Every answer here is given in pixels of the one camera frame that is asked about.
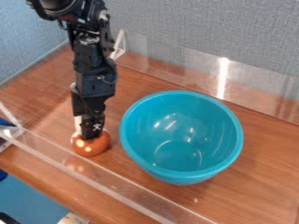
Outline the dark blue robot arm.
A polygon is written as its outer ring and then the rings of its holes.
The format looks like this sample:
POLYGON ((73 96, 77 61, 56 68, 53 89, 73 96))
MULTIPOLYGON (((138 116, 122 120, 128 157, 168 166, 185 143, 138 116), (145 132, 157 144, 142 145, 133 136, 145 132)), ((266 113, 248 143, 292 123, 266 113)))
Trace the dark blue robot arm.
POLYGON ((76 81, 70 84, 72 112, 85 140, 101 135, 105 100, 114 96, 117 67, 109 58, 114 40, 102 0, 25 0, 38 17, 66 31, 76 81))

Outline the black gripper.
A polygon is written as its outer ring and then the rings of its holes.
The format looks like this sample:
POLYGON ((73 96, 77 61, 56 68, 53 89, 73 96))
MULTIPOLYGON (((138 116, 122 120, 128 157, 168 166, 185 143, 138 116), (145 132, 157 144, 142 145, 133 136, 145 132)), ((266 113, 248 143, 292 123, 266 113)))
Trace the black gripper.
POLYGON ((70 86, 70 105, 74 116, 81 116, 84 140, 97 138, 105 123, 105 100, 114 95, 117 70, 113 66, 93 69, 73 67, 76 81, 70 86))

